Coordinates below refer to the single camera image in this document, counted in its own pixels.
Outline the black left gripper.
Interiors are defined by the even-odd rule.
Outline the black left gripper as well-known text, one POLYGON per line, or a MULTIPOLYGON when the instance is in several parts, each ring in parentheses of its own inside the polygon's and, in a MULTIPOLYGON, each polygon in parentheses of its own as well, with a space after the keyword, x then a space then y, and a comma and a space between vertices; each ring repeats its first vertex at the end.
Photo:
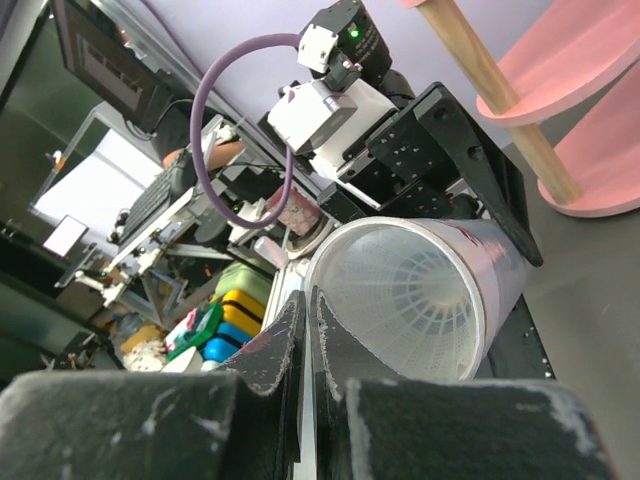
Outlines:
POLYGON ((480 201, 520 254, 534 267, 543 264, 521 172, 442 83, 384 114, 342 159, 337 178, 317 197, 320 210, 336 221, 474 219, 480 201), (479 201, 449 191, 462 178, 479 201))

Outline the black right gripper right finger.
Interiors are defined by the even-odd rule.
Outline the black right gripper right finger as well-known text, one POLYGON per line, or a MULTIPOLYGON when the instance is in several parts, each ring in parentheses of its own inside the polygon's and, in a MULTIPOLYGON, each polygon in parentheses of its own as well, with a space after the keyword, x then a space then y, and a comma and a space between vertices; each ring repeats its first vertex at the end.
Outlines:
POLYGON ((309 300, 321 479, 613 479, 582 402, 553 381, 402 377, 309 300))

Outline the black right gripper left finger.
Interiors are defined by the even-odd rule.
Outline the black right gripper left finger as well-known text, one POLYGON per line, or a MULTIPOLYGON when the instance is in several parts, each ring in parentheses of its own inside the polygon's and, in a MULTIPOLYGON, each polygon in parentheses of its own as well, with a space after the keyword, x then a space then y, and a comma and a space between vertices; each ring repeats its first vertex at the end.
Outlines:
POLYGON ((5 479, 288 479, 305 296, 206 373, 31 372, 1 395, 5 479))

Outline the white shuttlecock tube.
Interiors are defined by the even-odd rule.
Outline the white shuttlecock tube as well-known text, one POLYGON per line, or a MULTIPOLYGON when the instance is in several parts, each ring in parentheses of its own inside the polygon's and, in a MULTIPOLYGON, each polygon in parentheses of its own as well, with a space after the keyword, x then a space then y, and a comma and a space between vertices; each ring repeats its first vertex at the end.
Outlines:
POLYGON ((475 377, 532 270, 493 220, 370 217, 318 247, 305 289, 400 375, 475 377))

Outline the white feather shuttlecock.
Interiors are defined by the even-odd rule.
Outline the white feather shuttlecock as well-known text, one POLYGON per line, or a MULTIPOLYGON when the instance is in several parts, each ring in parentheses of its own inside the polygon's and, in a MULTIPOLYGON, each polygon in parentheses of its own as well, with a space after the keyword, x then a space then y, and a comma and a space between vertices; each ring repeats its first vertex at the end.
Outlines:
POLYGON ((471 294, 426 238, 389 229, 348 242, 324 291, 345 327, 399 374, 471 376, 478 346, 471 294))

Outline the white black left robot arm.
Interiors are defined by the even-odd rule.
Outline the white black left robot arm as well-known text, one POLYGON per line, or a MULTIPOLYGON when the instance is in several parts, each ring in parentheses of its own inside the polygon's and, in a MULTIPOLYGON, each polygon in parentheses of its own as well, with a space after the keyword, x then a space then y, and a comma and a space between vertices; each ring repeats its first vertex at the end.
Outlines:
POLYGON ((531 235, 518 168, 440 82, 415 94, 392 68, 389 48, 360 1, 337 1, 311 20, 337 37, 327 71, 331 91, 371 86, 382 100, 362 126, 344 125, 346 143, 327 155, 337 177, 318 196, 338 222, 376 215, 497 222, 533 266, 543 263, 531 235))

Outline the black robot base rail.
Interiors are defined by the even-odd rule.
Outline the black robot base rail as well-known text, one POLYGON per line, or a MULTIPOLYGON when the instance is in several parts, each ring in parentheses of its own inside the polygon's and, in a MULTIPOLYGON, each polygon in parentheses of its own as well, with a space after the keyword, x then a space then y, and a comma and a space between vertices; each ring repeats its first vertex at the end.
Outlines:
POLYGON ((524 296, 496 335, 482 368, 482 378, 555 379, 555 373, 524 296))

